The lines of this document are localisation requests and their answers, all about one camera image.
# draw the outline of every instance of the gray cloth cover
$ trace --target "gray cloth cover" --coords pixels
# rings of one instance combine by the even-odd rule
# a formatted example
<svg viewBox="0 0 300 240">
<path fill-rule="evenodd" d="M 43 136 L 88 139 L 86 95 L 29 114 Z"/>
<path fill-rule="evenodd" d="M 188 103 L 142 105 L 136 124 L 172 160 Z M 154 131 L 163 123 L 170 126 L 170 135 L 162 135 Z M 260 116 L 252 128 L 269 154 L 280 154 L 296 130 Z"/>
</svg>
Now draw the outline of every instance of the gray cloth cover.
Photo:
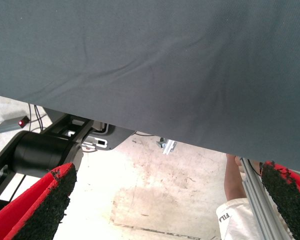
<svg viewBox="0 0 300 240">
<path fill-rule="evenodd" d="M 300 0 L 0 0 L 0 96 L 300 170 Z"/>
</svg>

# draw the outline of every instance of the floor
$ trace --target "floor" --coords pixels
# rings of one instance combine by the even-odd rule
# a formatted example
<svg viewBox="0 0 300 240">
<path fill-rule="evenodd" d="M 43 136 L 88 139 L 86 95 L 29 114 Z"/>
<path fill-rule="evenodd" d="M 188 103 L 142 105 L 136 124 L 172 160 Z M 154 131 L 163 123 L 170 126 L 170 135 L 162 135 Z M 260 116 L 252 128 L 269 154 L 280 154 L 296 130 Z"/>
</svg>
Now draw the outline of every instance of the floor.
<svg viewBox="0 0 300 240">
<path fill-rule="evenodd" d="M 0 97 L 0 122 L 20 113 L 29 115 L 28 104 Z M 16 132 L 0 133 L 0 150 Z M 219 240 L 215 212 L 226 201 L 225 154 L 178 142 L 163 155 L 158 140 L 133 135 L 114 150 L 85 153 L 54 239 Z M 27 176 L 16 196 L 36 180 Z"/>
</svg>

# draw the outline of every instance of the metal bracket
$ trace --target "metal bracket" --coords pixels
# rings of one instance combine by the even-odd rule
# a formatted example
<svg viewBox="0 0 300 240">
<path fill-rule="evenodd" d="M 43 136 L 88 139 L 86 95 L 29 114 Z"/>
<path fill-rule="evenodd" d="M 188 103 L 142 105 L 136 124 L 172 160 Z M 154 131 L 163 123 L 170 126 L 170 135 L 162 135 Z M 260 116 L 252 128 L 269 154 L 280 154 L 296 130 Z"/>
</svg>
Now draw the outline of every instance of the metal bracket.
<svg viewBox="0 0 300 240">
<path fill-rule="evenodd" d="M 163 154 L 168 155 L 170 152 L 174 151 L 177 142 L 171 139 L 160 137 L 160 141 L 157 141 L 156 144 L 163 149 Z"/>
</svg>

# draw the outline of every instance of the white shorts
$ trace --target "white shorts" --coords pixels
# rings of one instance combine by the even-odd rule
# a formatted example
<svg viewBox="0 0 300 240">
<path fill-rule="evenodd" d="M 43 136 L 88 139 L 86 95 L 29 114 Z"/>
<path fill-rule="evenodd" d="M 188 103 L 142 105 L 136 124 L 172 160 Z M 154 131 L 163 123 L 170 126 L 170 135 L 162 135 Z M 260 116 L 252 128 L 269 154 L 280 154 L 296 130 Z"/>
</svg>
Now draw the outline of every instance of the white shorts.
<svg viewBox="0 0 300 240">
<path fill-rule="evenodd" d="M 237 198 L 216 209 L 222 240 L 259 240 L 259 230 L 247 198 Z"/>
</svg>

